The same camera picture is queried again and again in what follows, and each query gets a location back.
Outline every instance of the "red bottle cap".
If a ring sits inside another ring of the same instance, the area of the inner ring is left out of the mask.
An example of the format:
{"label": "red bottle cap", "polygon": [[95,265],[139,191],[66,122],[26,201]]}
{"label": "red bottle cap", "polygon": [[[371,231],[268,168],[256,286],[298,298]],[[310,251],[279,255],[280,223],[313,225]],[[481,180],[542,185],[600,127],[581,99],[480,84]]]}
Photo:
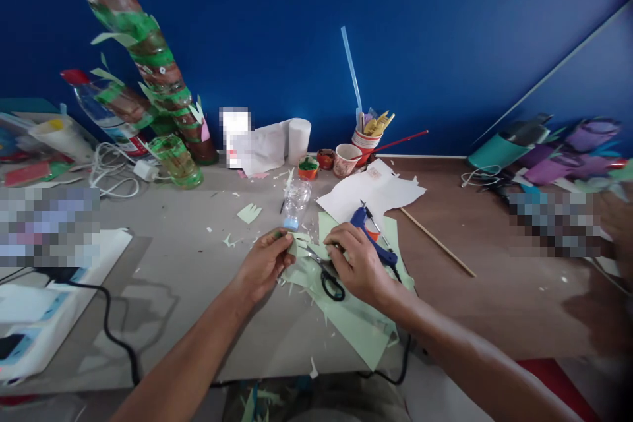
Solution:
{"label": "red bottle cap", "polygon": [[90,84],[90,79],[88,78],[88,75],[84,73],[81,69],[66,69],[60,74],[71,86]]}

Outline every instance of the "gray table surface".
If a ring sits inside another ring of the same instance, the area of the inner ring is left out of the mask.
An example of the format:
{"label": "gray table surface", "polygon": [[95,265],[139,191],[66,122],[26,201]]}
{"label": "gray table surface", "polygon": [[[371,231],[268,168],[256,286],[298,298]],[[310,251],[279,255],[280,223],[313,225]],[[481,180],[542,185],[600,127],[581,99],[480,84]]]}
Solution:
{"label": "gray table surface", "polygon": [[[195,190],[152,184],[144,185],[134,198],[102,199],[97,214],[101,228],[127,227],[134,236],[104,285],[114,297],[110,328],[135,348],[143,374],[165,356],[230,282],[253,241],[281,224],[279,211],[287,175],[273,178],[289,168],[283,166],[264,179],[251,181],[221,165],[206,167],[204,183]],[[313,182],[304,224],[315,240],[318,212],[322,211],[315,199],[337,182],[331,171],[320,171]],[[261,206],[262,212],[247,225],[236,213],[249,203]],[[228,233],[231,241],[240,239],[232,249],[222,243]],[[326,326],[322,311],[311,305],[307,293],[295,288],[288,294],[289,284],[277,286],[252,314],[216,381],[308,374],[310,357],[320,373],[367,370],[332,323]],[[0,394],[131,387],[126,353],[103,332],[104,309],[105,300],[97,294],[48,367],[18,386],[0,388]],[[402,351],[402,344],[387,349],[379,367],[391,369],[395,375]]]}

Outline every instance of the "clear plastic bottle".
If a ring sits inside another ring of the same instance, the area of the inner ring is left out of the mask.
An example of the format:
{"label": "clear plastic bottle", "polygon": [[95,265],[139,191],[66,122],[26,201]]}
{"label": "clear plastic bottle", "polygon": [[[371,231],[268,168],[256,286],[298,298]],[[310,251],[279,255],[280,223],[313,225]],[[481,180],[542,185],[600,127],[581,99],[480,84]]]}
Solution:
{"label": "clear plastic bottle", "polygon": [[299,229],[299,224],[303,221],[303,215],[310,203],[311,190],[310,181],[294,179],[290,182],[284,199],[284,227],[292,231]]}
{"label": "clear plastic bottle", "polygon": [[90,83],[90,79],[79,69],[67,69],[61,76],[75,90],[79,106],[103,130],[116,145],[126,154],[134,158],[149,156],[143,146],[139,131],[122,121],[95,100],[102,90]]}

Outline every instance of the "teal container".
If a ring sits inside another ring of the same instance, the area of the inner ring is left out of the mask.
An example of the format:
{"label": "teal container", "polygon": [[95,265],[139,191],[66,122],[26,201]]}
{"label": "teal container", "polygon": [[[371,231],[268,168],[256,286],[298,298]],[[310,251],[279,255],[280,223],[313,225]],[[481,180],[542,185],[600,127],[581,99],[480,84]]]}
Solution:
{"label": "teal container", "polygon": [[493,165],[505,168],[533,148],[534,145],[524,147],[513,144],[496,134],[468,157],[467,160],[474,168],[485,168]]}

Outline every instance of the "scissors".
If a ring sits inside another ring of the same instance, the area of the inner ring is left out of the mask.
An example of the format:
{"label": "scissors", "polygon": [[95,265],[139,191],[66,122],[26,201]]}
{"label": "scissors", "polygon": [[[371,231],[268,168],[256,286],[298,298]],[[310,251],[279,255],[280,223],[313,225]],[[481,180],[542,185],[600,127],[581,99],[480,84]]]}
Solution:
{"label": "scissors", "polygon": [[321,285],[323,285],[323,290],[328,294],[328,297],[334,301],[343,301],[345,299],[345,289],[341,284],[338,283],[336,277],[334,277],[327,269],[326,263],[323,261],[316,252],[310,249],[309,246],[305,247],[305,250],[308,253],[308,256],[315,261],[319,267],[321,267]]}

